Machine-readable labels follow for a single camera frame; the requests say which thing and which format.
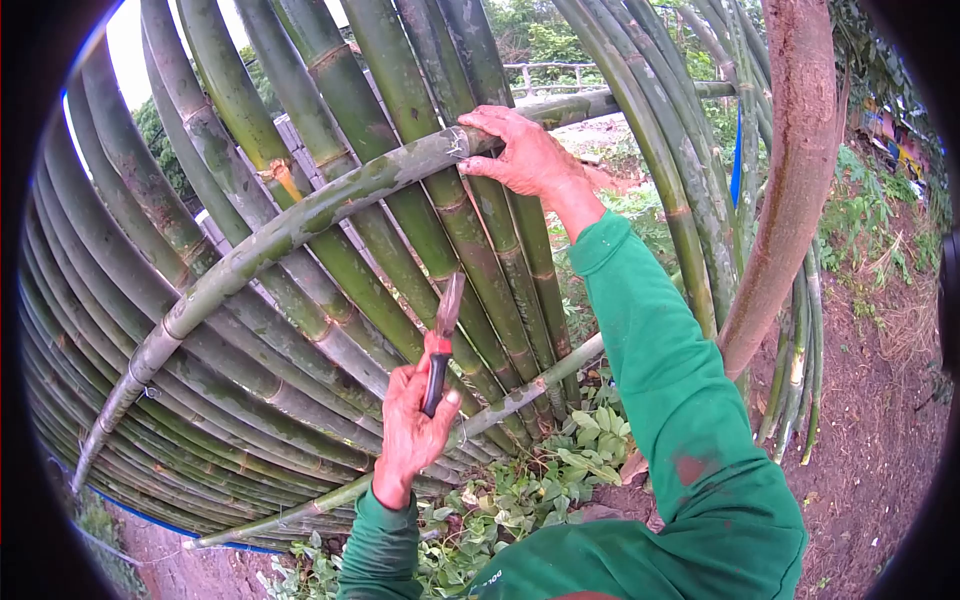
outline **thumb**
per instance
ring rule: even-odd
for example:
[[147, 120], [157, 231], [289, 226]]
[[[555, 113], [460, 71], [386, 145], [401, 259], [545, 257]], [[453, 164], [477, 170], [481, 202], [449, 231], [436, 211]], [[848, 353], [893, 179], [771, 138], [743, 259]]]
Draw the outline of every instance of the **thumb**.
[[446, 440], [450, 432], [450, 425], [460, 412], [460, 393], [451, 390], [444, 396], [444, 401], [437, 405], [430, 427], [434, 429], [435, 439]]
[[496, 158], [486, 156], [471, 156], [457, 164], [457, 169], [464, 175], [479, 175], [492, 180], [503, 182], [507, 176], [507, 163]]

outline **right hand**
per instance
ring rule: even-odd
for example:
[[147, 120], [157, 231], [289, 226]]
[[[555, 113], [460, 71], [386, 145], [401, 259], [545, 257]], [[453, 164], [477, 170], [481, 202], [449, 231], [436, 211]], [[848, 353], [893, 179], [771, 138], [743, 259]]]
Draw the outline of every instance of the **right hand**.
[[499, 158], [465, 159], [457, 165], [461, 173], [500, 181], [517, 194], [540, 196], [547, 210], [556, 210], [573, 189], [590, 190], [580, 161], [539, 124], [509, 108], [480, 106], [460, 115], [459, 121], [496, 135], [507, 145]]
[[414, 476], [444, 452], [450, 425], [460, 410], [460, 395], [447, 392], [433, 419], [420, 409], [427, 373], [414, 365], [397, 367], [383, 399], [383, 452], [373, 466], [373, 495], [399, 510], [410, 501]]

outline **dry leaf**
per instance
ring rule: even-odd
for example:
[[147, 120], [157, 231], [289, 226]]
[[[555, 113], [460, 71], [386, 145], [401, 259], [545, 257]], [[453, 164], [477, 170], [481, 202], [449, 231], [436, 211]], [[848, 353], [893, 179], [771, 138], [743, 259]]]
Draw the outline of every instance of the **dry leaf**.
[[623, 481], [623, 485], [629, 486], [634, 477], [647, 472], [649, 469], [650, 463], [647, 462], [647, 459], [643, 458], [639, 451], [634, 452], [627, 457], [627, 462], [620, 468], [620, 480]]

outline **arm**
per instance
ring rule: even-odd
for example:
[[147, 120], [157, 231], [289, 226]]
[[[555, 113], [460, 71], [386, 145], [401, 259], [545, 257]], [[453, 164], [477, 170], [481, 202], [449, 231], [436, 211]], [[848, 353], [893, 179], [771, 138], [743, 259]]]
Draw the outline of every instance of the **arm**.
[[417, 600], [423, 593], [413, 578], [420, 541], [413, 480], [443, 452], [460, 410], [460, 398], [451, 392], [433, 419], [422, 413], [426, 380], [426, 372], [412, 365], [390, 374], [383, 402], [383, 453], [373, 466], [371, 489], [357, 498], [338, 598]]
[[792, 593], [806, 544], [800, 511], [782, 470], [754, 446], [716, 344], [629, 222], [604, 210], [579, 162], [520, 121], [494, 107], [461, 117], [507, 142], [500, 159], [475, 156], [461, 171], [540, 195], [567, 229], [667, 524], [637, 559], [663, 575], [685, 573], [670, 580], [690, 595], [719, 586], [735, 596], [736, 583], [747, 595]]

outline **weeds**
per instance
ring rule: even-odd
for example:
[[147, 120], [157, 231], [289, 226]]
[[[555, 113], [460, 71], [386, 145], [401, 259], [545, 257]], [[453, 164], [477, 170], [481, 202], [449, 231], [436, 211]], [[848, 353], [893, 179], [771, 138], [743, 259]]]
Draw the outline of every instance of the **weeds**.
[[930, 228], [919, 231], [913, 236], [917, 255], [913, 262], [914, 268], [920, 273], [932, 273], [940, 269], [941, 237]]
[[883, 319], [876, 313], [876, 306], [872, 302], [867, 302], [863, 298], [853, 299], [853, 317], [855, 319], [869, 319], [873, 321], [878, 329], [886, 326]]
[[[541, 527], [583, 520], [579, 505], [599, 484], [620, 485], [617, 469], [636, 447], [609, 369], [598, 370], [600, 385], [585, 389], [583, 410], [561, 429], [508, 465], [492, 464], [481, 476], [436, 504], [418, 502], [419, 567], [415, 578], [423, 597], [460, 592], [497, 552]], [[297, 557], [285, 567], [274, 557], [278, 576], [257, 579], [274, 600], [331, 600], [337, 593], [342, 558], [319, 548], [314, 533], [293, 542]]]
[[[116, 529], [113, 516], [104, 509], [104, 501], [96, 493], [86, 488], [80, 492], [75, 520], [81, 529], [97, 540], [112, 548], [121, 549], [120, 534]], [[84, 542], [90, 556], [118, 591], [130, 598], [149, 597], [146, 586], [143, 585], [132, 565], [92, 542], [86, 540]]]
[[637, 179], [644, 171], [640, 149], [629, 129], [621, 132], [613, 144], [591, 146], [589, 151], [600, 156], [600, 159], [621, 177]]
[[888, 239], [893, 239], [893, 243], [890, 245], [890, 248], [888, 248], [887, 251], [884, 252], [883, 255], [873, 264], [867, 267], [875, 276], [874, 286], [876, 288], [884, 287], [887, 284], [887, 279], [891, 270], [899, 272], [904, 283], [907, 285], [913, 285], [913, 277], [910, 275], [910, 270], [907, 268], [906, 256], [903, 254], [902, 250], [905, 248], [905, 245], [902, 244], [903, 234], [898, 233], [896, 238], [890, 234], [886, 234], [886, 236]]
[[882, 245], [893, 209], [883, 197], [876, 174], [846, 145], [840, 146], [833, 175], [836, 182], [820, 220], [820, 234], [825, 240], [821, 262], [824, 268], [836, 271], [848, 253], [854, 264], [859, 261], [861, 234], [868, 255], [874, 246]]
[[903, 203], [917, 205], [917, 193], [902, 171], [898, 170], [894, 175], [890, 175], [887, 171], [880, 171], [880, 178], [883, 180], [884, 196], [896, 198]]

